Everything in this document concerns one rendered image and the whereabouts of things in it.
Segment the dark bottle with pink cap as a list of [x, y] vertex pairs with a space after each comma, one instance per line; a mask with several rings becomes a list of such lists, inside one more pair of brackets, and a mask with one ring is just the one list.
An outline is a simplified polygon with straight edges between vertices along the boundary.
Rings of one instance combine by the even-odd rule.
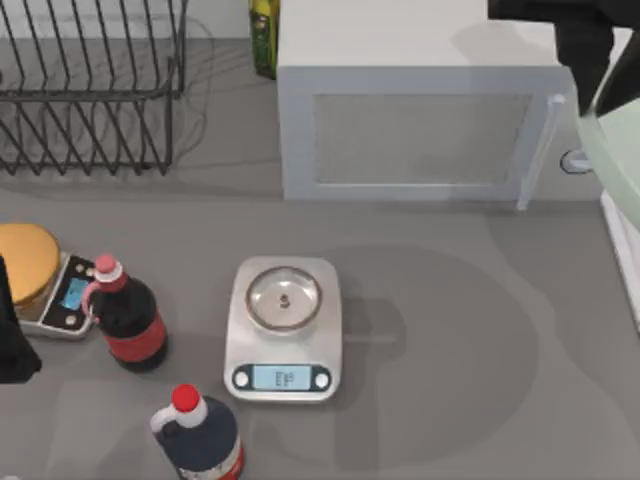
[[133, 372], [157, 368], [166, 358], [169, 336], [152, 290], [109, 253], [95, 259], [93, 277], [81, 307], [102, 332], [111, 356]]

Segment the silver kitchen scale with display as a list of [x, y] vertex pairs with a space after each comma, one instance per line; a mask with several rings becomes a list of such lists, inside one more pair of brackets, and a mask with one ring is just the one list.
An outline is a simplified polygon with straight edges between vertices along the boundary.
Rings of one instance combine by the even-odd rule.
[[323, 258], [255, 256], [235, 274], [223, 380], [250, 402], [321, 403], [338, 390], [343, 311], [335, 267]]

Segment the pale microwave oven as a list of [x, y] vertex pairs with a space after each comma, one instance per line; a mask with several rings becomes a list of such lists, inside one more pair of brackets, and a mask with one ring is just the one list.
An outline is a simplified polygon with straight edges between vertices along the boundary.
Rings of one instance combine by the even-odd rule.
[[554, 94], [532, 200], [598, 191], [559, 167], [581, 146], [552, 28], [487, 0], [282, 0], [277, 90], [289, 200], [517, 202]]

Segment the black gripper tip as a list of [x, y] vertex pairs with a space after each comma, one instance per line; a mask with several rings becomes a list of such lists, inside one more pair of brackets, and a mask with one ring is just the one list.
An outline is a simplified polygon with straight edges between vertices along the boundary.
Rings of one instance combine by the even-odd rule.
[[41, 358], [20, 327], [0, 255], [0, 385], [24, 384], [41, 369]]

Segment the green bottle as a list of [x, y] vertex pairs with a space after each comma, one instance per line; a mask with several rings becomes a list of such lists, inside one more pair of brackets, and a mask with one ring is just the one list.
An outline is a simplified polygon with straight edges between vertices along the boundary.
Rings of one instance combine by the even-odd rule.
[[280, 0], [248, 0], [253, 65], [257, 75], [276, 79]]

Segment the microwave knob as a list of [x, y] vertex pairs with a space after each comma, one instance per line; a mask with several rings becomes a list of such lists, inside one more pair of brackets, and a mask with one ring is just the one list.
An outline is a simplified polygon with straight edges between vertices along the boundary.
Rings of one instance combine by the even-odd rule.
[[559, 160], [559, 167], [567, 175], [586, 175], [593, 171], [590, 160], [581, 149], [566, 151]]

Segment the dark bottle with red cap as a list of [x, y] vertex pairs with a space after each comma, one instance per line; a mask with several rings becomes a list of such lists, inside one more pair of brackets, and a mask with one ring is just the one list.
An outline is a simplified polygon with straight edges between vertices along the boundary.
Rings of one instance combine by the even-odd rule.
[[244, 448], [224, 402], [179, 384], [170, 404], [151, 417], [150, 428], [180, 480], [240, 480]]

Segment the silver scale with gold plate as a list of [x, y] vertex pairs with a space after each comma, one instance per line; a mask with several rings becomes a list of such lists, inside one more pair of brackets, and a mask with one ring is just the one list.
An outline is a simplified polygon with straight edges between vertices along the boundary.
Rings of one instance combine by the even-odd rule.
[[81, 300], [94, 280], [94, 263], [61, 249], [45, 227], [0, 223], [0, 256], [17, 319], [28, 336], [79, 341], [92, 321]]

